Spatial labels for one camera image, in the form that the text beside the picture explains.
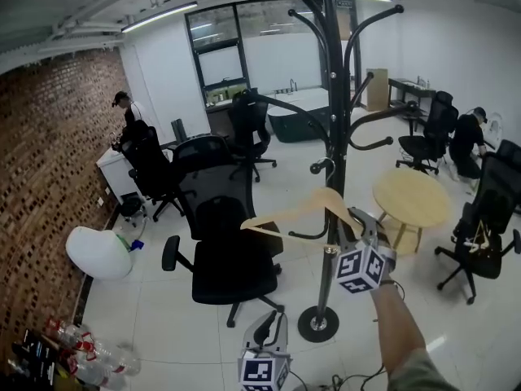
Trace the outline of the black framed window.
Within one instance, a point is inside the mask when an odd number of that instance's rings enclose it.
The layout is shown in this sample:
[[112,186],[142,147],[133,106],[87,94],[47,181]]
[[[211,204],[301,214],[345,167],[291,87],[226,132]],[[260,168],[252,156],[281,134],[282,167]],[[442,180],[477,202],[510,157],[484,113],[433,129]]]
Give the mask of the black framed window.
[[237,5],[190,13],[186,27],[205,109],[216,111],[251,86]]

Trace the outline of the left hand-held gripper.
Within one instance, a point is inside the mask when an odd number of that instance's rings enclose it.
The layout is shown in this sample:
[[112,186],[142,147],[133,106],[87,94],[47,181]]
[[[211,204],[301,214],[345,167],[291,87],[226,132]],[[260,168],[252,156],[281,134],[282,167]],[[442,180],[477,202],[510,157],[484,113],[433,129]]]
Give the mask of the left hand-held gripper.
[[288,319],[285,313],[278,316],[273,351],[261,348],[269,337],[270,328],[277,316],[273,310],[258,318],[245,332],[245,350],[238,360],[238,378],[242,391],[281,391],[290,373],[291,356],[288,346]]

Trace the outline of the dark green bathtub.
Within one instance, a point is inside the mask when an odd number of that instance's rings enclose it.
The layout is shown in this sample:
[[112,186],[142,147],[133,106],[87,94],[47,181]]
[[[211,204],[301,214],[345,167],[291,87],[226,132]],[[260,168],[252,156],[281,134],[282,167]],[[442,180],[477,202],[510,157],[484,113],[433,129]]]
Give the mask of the dark green bathtub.
[[[329,132],[329,94],[318,87],[298,90],[287,94],[274,94],[278,101],[303,108],[315,117]],[[274,135],[281,143],[298,143],[318,139],[316,131],[309,126],[309,120],[299,113],[269,105],[267,117]]]

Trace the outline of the person's grey-green shirt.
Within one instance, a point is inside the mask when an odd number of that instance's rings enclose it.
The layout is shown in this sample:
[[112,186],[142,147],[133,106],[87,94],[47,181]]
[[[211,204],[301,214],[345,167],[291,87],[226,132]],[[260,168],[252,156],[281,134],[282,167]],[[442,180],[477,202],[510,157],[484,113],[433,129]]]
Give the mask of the person's grey-green shirt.
[[415,349],[388,377],[387,391],[460,391],[439,372],[425,349]]

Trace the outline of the round wooden table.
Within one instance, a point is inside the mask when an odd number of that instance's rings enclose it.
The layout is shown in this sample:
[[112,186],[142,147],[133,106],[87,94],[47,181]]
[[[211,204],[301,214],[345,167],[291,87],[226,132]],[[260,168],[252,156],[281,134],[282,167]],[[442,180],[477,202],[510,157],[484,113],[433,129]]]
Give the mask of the round wooden table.
[[373,185],[379,222],[400,256],[418,252],[425,230],[446,223],[451,212],[445,188],[434,178],[412,169],[390,169]]

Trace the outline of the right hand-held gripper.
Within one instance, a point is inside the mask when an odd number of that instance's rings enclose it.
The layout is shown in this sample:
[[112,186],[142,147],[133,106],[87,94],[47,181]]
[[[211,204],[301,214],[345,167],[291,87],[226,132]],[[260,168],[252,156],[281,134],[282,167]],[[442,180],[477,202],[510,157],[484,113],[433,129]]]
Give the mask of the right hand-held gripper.
[[335,281],[346,291],[355,294],[378,288],[385,274],[396,267],[396,251],[379,246],[378,221],[356,207],[348,209],[350,216],[361,224],[358,241],[351,226],[338,220],[339,259]]

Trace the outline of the person's right forearm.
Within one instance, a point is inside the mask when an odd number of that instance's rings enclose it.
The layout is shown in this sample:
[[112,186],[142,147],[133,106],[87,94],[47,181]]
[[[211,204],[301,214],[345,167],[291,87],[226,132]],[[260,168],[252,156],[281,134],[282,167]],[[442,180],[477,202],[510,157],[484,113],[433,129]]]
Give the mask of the person's right forearm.
[[390,376],[416,350],[426,350],[424,337],[393,280],[386,279],[371,292],[379,330],[383,367]]

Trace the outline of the dark counter cabinet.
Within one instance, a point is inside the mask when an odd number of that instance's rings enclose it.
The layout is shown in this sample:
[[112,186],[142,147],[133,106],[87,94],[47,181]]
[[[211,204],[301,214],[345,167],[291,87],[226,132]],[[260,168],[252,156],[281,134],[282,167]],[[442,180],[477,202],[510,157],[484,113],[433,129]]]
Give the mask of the dark counter cabinet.
[[234,138],[234,128],[229,117],[231,107],[232,101],[227,99],[206,108],[212,134],[220,135],[223,138]]

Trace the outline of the white beanbag seat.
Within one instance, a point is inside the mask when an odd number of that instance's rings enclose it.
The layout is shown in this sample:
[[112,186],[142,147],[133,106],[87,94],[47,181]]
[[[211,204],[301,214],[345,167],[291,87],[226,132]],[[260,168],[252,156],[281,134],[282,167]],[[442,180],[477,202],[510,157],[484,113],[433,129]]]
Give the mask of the white beanbag seat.
[[129,251],[112,230],[77,226],[65,248],[70,260],[93,279],[123,279],[133,267]]

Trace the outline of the black round stool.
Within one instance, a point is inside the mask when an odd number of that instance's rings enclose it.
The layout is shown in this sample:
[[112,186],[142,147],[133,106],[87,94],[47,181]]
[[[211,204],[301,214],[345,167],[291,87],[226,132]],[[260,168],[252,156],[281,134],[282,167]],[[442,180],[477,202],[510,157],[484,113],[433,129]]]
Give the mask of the black round stool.
[[147,209],[139,195],[127,195],[120,205],[120,215],[132,227],[137,226],[139,217],[147,217]]

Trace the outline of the brown cardboard box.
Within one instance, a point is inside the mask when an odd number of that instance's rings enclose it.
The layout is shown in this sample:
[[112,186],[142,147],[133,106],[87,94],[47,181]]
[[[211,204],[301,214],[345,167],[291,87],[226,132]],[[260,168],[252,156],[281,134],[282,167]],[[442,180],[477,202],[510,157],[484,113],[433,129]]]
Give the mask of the brown cardboard box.
[[53,391],[83,391],[83,386],[60,363],[55,364]]

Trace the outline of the black metal table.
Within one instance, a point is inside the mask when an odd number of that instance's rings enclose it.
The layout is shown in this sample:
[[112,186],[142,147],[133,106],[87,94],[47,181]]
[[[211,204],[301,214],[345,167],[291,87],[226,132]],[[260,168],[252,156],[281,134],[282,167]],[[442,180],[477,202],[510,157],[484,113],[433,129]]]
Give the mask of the black metal table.
[[422,103],[427,99],[433,100],[436,90],[420,86],[404,78],[389,78],[387,83],[389,107],[399,107],[405,105],[408,101],[415,101],[420,108],[420,112],[424,116],[428,115],[429,107],[424,108]]

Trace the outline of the clear water bottle red cap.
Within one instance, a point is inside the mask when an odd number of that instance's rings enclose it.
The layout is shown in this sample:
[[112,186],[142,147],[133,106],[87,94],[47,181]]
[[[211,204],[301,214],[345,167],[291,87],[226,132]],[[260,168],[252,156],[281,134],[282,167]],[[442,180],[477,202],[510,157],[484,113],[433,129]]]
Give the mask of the clear water bottle red cap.
[[125,378],[122,375],[109,372],[98,365],[77,365],[74,375],[86,384],[110,391],[124,391],[126,386]]
[[92,354],[94,351],[94,340],[91,332],[84,327],[60,319],[49,318],[46,322],[46,329],[50,336],[61,343],[64,348],[87,354]]
[[96,362],[112,373],[136,376],[141,371],[141,362],[131,351],[94,337],[90,332],[80,336],[76,349],[84,354],[88,362]]

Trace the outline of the wooden hanger with metal hook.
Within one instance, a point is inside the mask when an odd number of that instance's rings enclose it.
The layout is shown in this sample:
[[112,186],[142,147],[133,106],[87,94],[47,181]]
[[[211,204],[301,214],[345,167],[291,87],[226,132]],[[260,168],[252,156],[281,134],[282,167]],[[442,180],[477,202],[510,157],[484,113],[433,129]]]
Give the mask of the wooden hanger with metal hook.
[[[325,211],[326,220],[328,221],[328,228],[326,230],[333,230],[333,240],[328,241],[327,243],[317,241],[316,239],[308,239],[298,235],[290,235],[289,233],[283,234],[277,231],[263,228],[263,225],[270,222],[298,220],[306,214],[313,213],[319,209],[323,209]],[[336,239],[339,238],[339,231],[343,228],[343,224],[340,224],[340,228],[338,229],[336,224],[333,223],[333,221],[338,220],[351,228],[351,231],[353,232],[354,243],[361,239],[363,225],[357,222],[350,215],[348,208],[344,203],[343,197],[336,190],[330,187],[319,187],[313,190],[310,196],[295,208],[285,209],[268,216],[250,218],[241,224],[240,229],[255,231],[263,235],[288,239],[303,244],[310,244],[318,248],[331,248],[334,250],[340,250],[341,247],[339,246],[339,241]]]

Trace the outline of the brown board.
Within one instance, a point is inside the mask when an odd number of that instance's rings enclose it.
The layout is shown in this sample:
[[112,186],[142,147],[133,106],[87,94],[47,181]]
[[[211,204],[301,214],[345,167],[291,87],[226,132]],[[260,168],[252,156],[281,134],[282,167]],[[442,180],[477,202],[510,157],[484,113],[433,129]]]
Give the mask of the brown board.
[[379,112],[388,107],[388,70],[386,68],[368,68],[373,78],[366,87],[366,110]]

